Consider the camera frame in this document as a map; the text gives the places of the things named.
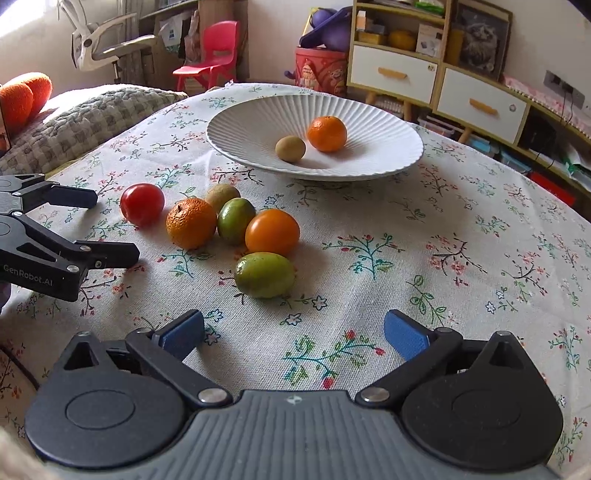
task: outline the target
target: power outlet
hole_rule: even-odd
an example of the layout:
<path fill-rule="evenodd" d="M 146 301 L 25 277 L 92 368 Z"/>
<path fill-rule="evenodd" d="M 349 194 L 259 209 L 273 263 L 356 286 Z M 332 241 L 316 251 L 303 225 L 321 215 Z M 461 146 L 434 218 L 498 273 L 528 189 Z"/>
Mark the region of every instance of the power outlet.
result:
<path fill-rule="evenodd" d="M 585 95 L 579 92 L 572 85 L 568 84 L 565 80 L 560 78 L 558 75 L 546 70 L 546 76 L 544 77 L 544 85 L 547 86 L 554 93 L 562 98 L 566 98 L 566 104 L 569 105 L 572 102 L 573 106 L 585 110 Z M 591 116 L 591 103 L 587 106 L 587 115 Z"/>

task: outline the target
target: white bowl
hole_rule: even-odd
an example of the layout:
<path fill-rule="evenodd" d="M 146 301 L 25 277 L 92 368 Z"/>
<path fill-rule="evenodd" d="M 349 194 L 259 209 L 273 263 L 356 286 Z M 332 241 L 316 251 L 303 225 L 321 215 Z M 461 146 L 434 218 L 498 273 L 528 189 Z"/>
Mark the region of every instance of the white bowl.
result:
<path fill-rule="evenodd" d="M 306 131 L 318 116 L 340 118 L 348 131 L 345 147 L 317 151 Z M 282 95 L 257 98 L 219 112 L 207 126 L 212 147 L 242 165 L 320 181 L 367 180 L 392 175 L 423 154 L 421 137 L 406 122 L 379 108 L 332 95 Z M 275 154 L 283 137 L 306 140 L 306 154 L 290 164 Z"/>

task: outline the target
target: drawer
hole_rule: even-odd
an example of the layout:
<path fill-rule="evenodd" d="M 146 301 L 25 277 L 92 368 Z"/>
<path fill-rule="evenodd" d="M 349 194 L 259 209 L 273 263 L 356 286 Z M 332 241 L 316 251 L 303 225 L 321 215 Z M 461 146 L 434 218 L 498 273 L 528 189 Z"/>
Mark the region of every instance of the drawer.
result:
<path fill-rule="evenodd" d="M 527 104 L 504 90 L 446 69 L 437 111 L 513 143 Z"/>
<path fill-rule="evenodd" d="M 437 64 L 378 48 L 353 47 L 351 83 L 431 102 Z"/>

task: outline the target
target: tablecloth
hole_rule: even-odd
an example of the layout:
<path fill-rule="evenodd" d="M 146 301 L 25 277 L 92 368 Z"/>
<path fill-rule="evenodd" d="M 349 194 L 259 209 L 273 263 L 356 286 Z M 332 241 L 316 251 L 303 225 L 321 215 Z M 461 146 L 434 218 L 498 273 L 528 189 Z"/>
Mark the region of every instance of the tablecloth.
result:
<path fill-rule="evenodd" d="M 465 338 L 510 330 L 564 414 L 551 465 L 561 473 L 582 465 L 591 449 L 591 225 L 524 176 L 415 125 L 426 147 L 417 164 L 356 183 L 276 176 L 233 163 L 207 143 L 207 122 L 220 110 L 291 94 L 321 95 L 263 84 L 205 93 L 155 113 L 55 176 L 95 189 L 99 204 L 88 211 L 44 205 L 33 219 L 71 240 L 135 242 L 141 260 L 127 271 L 92 271 L 75 303 L 13 287 L 0 340 L 43 380 L 80 330 L 118 339 L 198 308 L 207 335 L 186 363 L 233 393 L 354 395 L 402 362 L 384 338 L 390 309 Z M 229 183 L 257 209 L 293 215 L 301 244 L 291 257 L 291 294 L 242 295 L 232 269 L 244 251 L 218 237 L 186 252 L 170 243 L 163 222 L 135 229 L 119 198 L 145 181 L 162 188 L 168 207 Z M 32 395 L 0 356 L 0 419 L 21 437 Z"/>

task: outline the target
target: orange tomato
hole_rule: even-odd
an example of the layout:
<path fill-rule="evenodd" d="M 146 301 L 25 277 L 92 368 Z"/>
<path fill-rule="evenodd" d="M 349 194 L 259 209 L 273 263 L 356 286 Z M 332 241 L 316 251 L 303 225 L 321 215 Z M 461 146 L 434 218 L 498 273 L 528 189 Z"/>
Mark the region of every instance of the orange tomato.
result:
<path fill-rule="evenodd" d="M 300 226 L 283 210 L 263 210 L 246 229 L 248 251 L 270 252 L 286 257 L 300 241 Z"/>

